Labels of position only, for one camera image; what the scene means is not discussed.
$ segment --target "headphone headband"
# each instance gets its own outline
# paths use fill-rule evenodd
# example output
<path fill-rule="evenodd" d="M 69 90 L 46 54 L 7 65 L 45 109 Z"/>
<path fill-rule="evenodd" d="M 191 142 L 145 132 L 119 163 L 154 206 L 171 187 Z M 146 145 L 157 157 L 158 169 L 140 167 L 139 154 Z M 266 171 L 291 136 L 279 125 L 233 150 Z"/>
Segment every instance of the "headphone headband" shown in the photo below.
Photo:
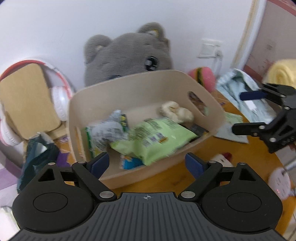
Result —
<path fill-rule="evenodd" d="M 13 72 L 15 72 L 19 67 L 27 65 L 27 64 L 39 64 L 39 65 L 43 65 L 48 67 L 49 69 L 53 70 L 57 76 L 61 79 L 63 85 L 65 86 L 65 90 L 67 93 L 67 96 L 69 99 L 71 99 L 72 97 L 72 90 L 70 87 L 70 84 L 68 83 L 66 77 L 53 65 L 46 63 L 44 61 L 41 60 L 37 60 L 37 59 L 25 59 L 25 60 L 21 60 L 19 62 L 14 63 L 13 65 L 11 65 L 10 67 L 8 67 L 0 76 L 0 81 L 3 80 L 4 78 L 6 78 L 8 75 L 12 74 Z"/>

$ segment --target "gray plush toy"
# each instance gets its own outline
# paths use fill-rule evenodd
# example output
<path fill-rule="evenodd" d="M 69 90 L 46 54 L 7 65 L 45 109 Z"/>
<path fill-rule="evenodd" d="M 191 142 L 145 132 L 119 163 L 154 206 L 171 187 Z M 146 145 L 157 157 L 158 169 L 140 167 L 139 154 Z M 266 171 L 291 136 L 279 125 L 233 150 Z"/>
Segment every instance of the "gray plush toy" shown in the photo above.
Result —
<path fill-rule="evenodd" d="M 147 23 L 137 33 L 113 41 L 104 35 L 91 37 L 84 48 L 85 86 L 129 74 L 171 69 L 168 40 L 158 23 Z"/>

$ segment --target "beige storage bin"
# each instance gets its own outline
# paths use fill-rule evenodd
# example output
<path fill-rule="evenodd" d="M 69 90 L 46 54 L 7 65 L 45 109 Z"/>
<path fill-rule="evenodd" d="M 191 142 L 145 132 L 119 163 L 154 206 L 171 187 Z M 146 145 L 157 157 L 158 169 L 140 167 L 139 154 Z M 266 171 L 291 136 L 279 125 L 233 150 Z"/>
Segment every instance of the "beige storage bin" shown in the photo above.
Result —
<path fill-rule="evenodd" d="M 194 92 L 205 103 L 208 116 L 204 116 L 189 100 L 189 91 Z M 103 120 L 119 109 L 127 115 L 128 125 L 132 128 L 144 119 L 159 117 L 159 107 L 166 101 L 175 101 L 192 111 L 194 122 L 209 133 L 179 149 L 172 156 L 151 166 L 140 166 L 132 170 L 120 169 L 120 154 L 110 149 L 110 166 L 100 178 L 110 189 L 141 181 L 176 165 L 184 160 L 187 152 L 199 149 L 201 143 L 215 134 L 224 123 L 224 111 L 219 103 L 185 73 L 163 70 L 129 75 L 87 87 L 70 100 L 67 131 L 74 159 L 90 161 L 84 132 L 89 124 Z"/>

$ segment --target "light blue cloth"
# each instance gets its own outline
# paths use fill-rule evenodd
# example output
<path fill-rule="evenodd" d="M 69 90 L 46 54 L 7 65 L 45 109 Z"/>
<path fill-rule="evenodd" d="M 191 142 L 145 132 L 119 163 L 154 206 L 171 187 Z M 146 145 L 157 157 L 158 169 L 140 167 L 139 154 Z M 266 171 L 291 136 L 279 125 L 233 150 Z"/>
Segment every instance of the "light blue cloth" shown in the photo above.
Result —
<path fill-rule="evenodd" d="M 259 87 L 245 72 L 233 69 L 217 80 L 217 90 L 223 94 L 249 122 L 265 122 L 269 124 L 275 117 L 275 111 L 265 100 L 253 100 L 255 109 L 250 110 L 246 102 L 240 100 L 241 92 L 255 91 Z"/>

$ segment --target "plush toy ear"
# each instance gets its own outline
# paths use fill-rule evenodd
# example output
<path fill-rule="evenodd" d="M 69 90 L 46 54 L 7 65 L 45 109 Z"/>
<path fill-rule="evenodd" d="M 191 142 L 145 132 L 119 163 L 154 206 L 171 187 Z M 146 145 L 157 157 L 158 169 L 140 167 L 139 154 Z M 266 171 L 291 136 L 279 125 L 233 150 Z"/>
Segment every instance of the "plush toy ear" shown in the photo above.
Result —
<path fill-rule="evenodd" d="M 160 41 L 166 42 L 166 38 L 164 37 L 163 27 L 156 22 L 147 23 L 143 25 L 138 33 L 151 34 L 159 38 Z"/>
<path fill-rule="evenodd" d="M 84 57 L 85 63 L 88 64 L 92 62 L 103 47 L 107 47 L 111 43 L 111 39 L 105 35 L 95 35 L 92 36 L 84 46 Z"/>

